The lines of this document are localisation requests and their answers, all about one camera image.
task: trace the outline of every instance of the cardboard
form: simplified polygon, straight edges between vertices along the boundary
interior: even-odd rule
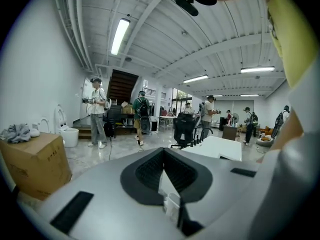
[[[132,108],[133,105],[126,105],[124,108],[122,108],[123,114],[134,114],[135,110]]]
[[[72,173],[63,138],[41,132],[28,142],[0,141],[5,164],[20,191],[40,200],[68,183]]]

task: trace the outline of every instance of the gray towel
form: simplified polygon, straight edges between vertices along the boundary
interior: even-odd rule
[[[10,125],[2,131],[0,137],[8,143],[28,142],[31,139],[29,127],[24,123]]]

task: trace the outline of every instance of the green shirt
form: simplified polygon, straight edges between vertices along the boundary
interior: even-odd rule
[[[149,100],[145,97],[140,97],[141,101],[146,100],[146,105],[148,106],[148,109],[150,109],[150,104],[149,104]],[[138,98],[136,98],[133,102],[133,106],[132,108],[134,109],[134,119],[139,119],[139,115],[137,113],[137,109],[139,109],[141,106],[140,101],[138,100]]]

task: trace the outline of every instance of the ceiling light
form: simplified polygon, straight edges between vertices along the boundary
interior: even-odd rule
[[[241,73],[274,71],[274,70],[275,70],[274,66],[247,67],[247,68],[242,68]]]
[[[183,82],[186,83],[190,83],[190,82],[194,82],[194,81],[198,81],[198,80],[202,80],[202,79],[207,79],[209,78],[207,74],[201,75],[201,76],[197,76],[188,80],[184,80]]]
[[[242,94],[241,97],[259,96],[259,94]]]
[[[120,45],[122,43],[122,40],[124,39],[125,33],[129,27],[130,20],[127,20],[125,18],[120,19],[119,25],[116,28],[116,32],[114,35],[112,48],[111,48],[111,54],[118,55],[118,51],[120,48]]]

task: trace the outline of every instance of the wooden stairs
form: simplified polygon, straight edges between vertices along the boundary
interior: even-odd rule
[[[113,70],[110,79],[107,97],[111,100],[117,100],[117,104],[121,105],[122,102],[130,102],[132,90],[137,82],[138,76]]]

